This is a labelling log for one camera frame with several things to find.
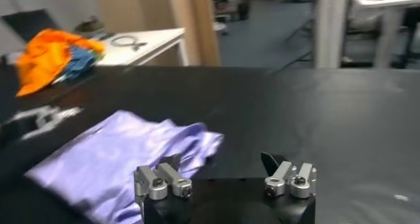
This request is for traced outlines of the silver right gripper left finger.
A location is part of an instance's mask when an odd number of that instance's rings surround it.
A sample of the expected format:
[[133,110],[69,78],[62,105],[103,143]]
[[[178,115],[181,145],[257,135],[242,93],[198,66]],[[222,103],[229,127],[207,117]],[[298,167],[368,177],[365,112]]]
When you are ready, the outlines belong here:
[[134,171],[135,200],[163,200],[169,193],[180,197],[192,196],[192,180],[179,173],[180,155],[161,159],[155,168],[139,166]]

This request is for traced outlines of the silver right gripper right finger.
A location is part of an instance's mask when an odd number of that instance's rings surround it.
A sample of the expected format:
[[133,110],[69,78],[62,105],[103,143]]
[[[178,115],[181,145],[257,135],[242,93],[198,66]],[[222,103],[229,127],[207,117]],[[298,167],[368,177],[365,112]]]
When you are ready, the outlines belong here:
[[288,192],[292,197],[307,199],[316,196],[317,169],[303,163],[298,168],[281,155],[261,152],[261,161],[268,174],[264,179],[264,193],[277,198]]

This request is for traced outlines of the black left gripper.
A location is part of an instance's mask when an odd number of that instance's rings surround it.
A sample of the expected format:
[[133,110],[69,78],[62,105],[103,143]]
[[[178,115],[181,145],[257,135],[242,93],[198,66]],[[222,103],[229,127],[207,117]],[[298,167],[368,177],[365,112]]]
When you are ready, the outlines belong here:
[[65,119],[76,116],[83,108],[60,108],[56,106],[42,106],[16,113],[11,121],[1,124],[1,146],[13,143],[19,139],[26,140],[52,131],[58,122],[45,122],[36,127],[36,120],[31,116]]

